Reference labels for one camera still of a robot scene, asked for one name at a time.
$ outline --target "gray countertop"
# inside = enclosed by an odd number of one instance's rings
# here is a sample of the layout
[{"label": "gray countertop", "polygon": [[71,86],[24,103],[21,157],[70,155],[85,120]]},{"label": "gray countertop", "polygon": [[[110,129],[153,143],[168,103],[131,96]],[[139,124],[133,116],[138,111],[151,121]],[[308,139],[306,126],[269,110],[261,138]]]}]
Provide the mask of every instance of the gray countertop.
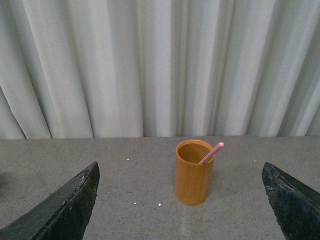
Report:
[{"label": "gray countertop", "polygon": [[[207,200],[174,194],[175,149],[186,139],[225,147]],[[320,192],[320,137],[145,137],[0,140],[0,228],[97,161],[100,181],[85,240],[285,239],[265,193],[265,162]]]}]

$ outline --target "curtain fold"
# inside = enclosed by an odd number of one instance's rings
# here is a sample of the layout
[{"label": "curtain fold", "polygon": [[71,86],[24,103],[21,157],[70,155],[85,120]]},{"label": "curtain fold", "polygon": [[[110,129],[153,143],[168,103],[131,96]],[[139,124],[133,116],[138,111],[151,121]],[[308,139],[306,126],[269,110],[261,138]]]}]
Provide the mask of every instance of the curtain fold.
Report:
[{"label": "curtain fold", "polygon": [[320,0],[2,0],[0,138],[320,135]]}]

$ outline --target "bamboo cup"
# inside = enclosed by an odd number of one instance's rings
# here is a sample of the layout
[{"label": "bamboo cup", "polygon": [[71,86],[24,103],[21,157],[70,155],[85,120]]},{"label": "bamboo cup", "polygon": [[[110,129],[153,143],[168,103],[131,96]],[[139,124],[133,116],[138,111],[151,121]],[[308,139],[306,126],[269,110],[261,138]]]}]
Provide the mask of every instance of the bamboo cup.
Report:
[{"label": "bamboo cup", "polygon": [[201,140],[186,140],[175,149],[175,196],[185,205],[202,204],[208,196],[215,155],[198,164],[213,147]]}]

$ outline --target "pink straw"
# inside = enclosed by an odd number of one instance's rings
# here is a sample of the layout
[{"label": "pink straw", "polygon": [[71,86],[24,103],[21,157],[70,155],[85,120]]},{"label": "pink straw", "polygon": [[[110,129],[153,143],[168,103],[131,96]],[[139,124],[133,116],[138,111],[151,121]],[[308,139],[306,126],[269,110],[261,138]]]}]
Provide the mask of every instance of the pink straw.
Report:
[{"label": "pink straw", "polygon": [[199,164],[204,164],[206,161],[209,161],[215,153],[217,153],[220,149],[224,147],[223,142],[219,142],[200,162]]}]

